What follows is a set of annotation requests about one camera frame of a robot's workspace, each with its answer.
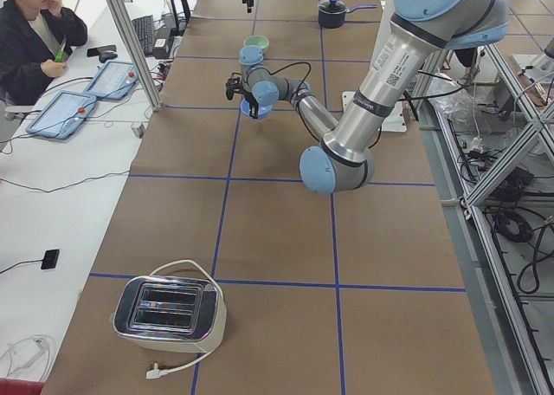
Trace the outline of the green bowl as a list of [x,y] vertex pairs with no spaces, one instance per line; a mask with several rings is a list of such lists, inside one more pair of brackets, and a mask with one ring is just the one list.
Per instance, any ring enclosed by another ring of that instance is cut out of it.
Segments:
[[266,36],[249,36],[243,41],[243,46],[256,46],[263,54],[265,54],[269,48],[270,41]]

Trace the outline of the dark blue lidded pot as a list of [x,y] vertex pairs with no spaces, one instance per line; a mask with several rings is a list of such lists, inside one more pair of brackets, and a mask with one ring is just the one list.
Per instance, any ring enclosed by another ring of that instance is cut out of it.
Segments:
[[376,8],[377,5],[374,3],[347,6],[341,0],[320,0],[318,3],[319,26],[326,29],[336,29],[344,24],[347,14],[351,14],[357,10],[371,10]]

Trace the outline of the black keyboard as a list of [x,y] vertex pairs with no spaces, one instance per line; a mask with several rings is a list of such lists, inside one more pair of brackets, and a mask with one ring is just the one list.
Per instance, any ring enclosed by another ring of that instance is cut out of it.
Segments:
[[153,16],[140,16],[131,20],[139,46],[145,56],[151,56],[155,41]]

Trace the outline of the far blue teach pendant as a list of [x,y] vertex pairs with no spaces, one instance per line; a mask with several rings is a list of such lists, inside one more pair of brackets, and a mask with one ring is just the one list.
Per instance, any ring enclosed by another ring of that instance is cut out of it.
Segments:
[[137,71],[130,62],[106,61],[84,89],[99,99],[122,100],[138,81]]

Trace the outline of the blue teach pendant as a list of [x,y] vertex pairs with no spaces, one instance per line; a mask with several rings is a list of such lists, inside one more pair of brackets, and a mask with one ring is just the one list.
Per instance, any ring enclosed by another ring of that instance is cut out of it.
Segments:
[[84,89],[99,99],[122,100],[138,81],[137,71],[130,62],[106,61]]
[[67,139],[95,109],[93,94],[60,91],[27,126],[30,135],[49,139]]

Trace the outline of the black computer mouse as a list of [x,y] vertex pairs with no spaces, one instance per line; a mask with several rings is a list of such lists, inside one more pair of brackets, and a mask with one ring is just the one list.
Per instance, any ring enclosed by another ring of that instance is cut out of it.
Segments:
[[100,52],[99,54],[99,62],[105,63],[109,60],[114,60],[117,57],[118,57],[118,54],[115,51],[112,51],[112,50],[103,51],[103,52]]

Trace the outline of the black smartphone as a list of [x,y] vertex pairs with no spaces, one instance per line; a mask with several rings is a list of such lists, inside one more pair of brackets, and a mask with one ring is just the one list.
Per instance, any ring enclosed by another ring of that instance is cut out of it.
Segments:
[[104,52],[107,52],[107,51],[116,52],[117,48],[114,44],[108,44],[108,45],[104,45],[104,46],[89,48],[87,50],[87,57],[99,56],[100,54],[102,54]]

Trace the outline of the near blue teach pendant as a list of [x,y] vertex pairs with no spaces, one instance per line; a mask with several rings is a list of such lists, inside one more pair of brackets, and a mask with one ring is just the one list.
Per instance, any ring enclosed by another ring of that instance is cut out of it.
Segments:
[[30,135],[49,139],[67,139],[95,109],[93,94],[60,91],[27,126]]

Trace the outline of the seated person in black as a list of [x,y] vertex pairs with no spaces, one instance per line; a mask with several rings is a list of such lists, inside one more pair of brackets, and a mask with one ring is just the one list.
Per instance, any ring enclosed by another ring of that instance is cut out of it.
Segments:
[[[10,103],[36,103],[65,59],[87,42],[87,26],[62,0],[6,0],[1,7],[1,89]],[[63,60],[55,59],[63,51]]]

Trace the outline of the silver white toaster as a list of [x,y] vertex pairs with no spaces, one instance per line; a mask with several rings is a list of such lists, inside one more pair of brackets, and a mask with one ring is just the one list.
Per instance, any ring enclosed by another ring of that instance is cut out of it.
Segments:
[[210,353],[223,340],[227,307],[211,281],[161,275],[131,279],[113,314],[118,336],[151,350]]

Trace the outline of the small black box device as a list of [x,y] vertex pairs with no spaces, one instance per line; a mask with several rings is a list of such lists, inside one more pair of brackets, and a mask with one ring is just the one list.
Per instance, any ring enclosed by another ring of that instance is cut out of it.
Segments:
[[60,254],[59,249],[48,249],[44,253],[44,257],[41,262],[41,270],[50,270],[56,267],[58,257]]

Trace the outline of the aluminium frame post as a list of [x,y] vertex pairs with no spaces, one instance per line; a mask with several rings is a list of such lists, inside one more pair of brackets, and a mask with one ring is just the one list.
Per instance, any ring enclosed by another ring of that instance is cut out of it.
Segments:
[[151,109],[153,112],[157,112],[162,106],[162,101],[146,63],[145,55],[140,47],[139,39],[132,26],[126,9],[126,3],[124,0],[106,0],[106,3],[132,63],[137,69],[139,80],[150,102]]

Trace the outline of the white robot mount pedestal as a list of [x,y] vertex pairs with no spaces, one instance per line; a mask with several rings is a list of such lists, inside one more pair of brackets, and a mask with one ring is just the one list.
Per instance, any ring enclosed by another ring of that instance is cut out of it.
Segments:
[[337,132],[359,130],[370,137],[394,113],[425,57],[410,26],[396,12],[396,0],[385,0],[369,71],[345,105]]

